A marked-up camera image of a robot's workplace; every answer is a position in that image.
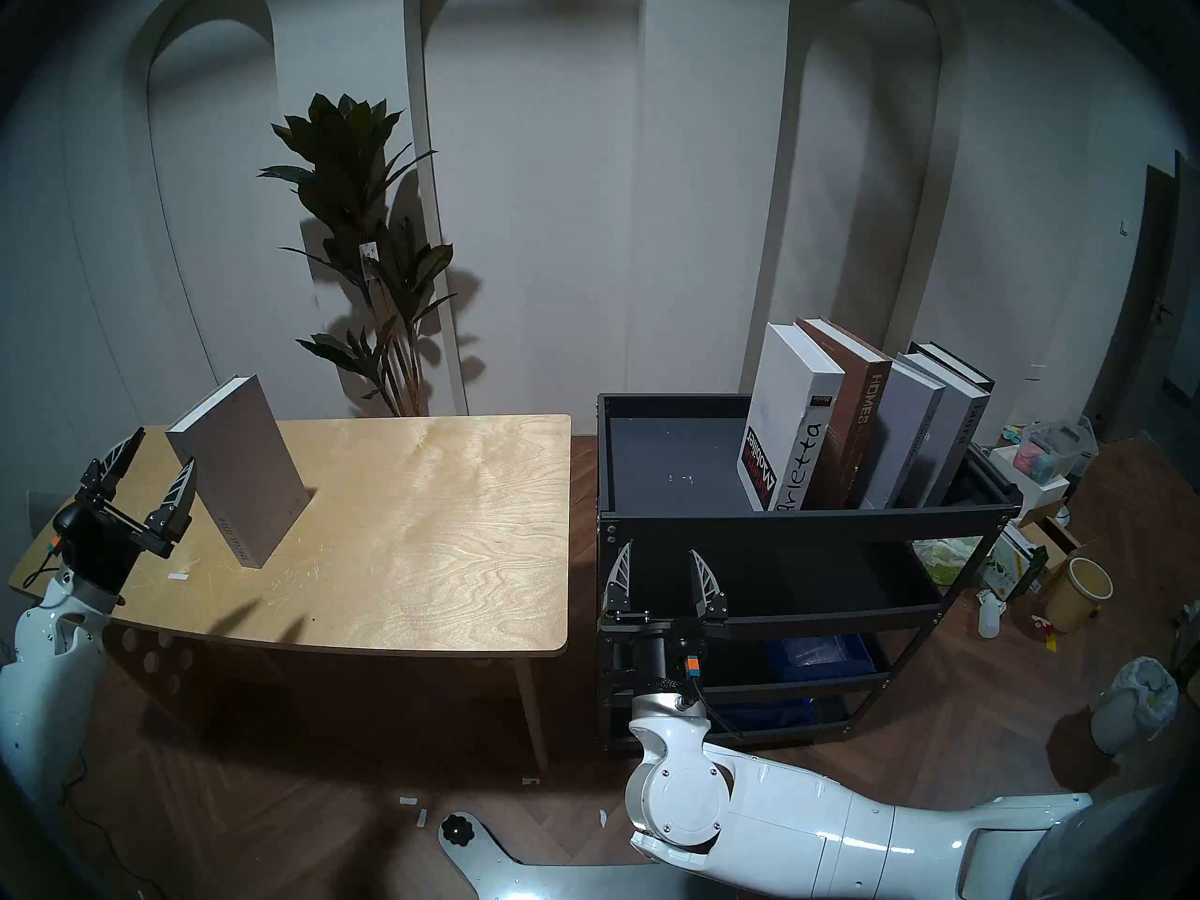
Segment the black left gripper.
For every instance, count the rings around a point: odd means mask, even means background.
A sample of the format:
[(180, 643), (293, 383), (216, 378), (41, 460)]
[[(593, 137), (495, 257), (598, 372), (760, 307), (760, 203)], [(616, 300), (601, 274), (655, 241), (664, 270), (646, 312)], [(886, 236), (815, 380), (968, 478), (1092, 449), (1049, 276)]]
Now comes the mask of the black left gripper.
[(74, 578), (110, 596), (120, 595), (142, 553), (172, 557), (192, 522), (197, 467), (193, 457), (144, 523), (134, 522), (110, 504), (144, 437), (145, 428), (139, 426), (107, 455), (94, 458), (80, 478), (80, 490), (52, 522), (59, 538), (58, 551)]

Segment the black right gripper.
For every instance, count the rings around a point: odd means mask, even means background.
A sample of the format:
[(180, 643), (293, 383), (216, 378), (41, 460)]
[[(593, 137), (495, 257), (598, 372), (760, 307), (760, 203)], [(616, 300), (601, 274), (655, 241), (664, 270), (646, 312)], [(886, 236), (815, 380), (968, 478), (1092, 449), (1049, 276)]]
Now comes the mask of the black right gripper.
[(598, 697), (677, 695), (703, 698), (703, 660), (710, 642), (732, 638), (726, 595), (702, 556), (689, 551), (689, 578), (696, 617), (670, 620), (649, 613), (630, 614), (632, 541), (626, 541), (608, 569), (598, 620), (600, 664)]

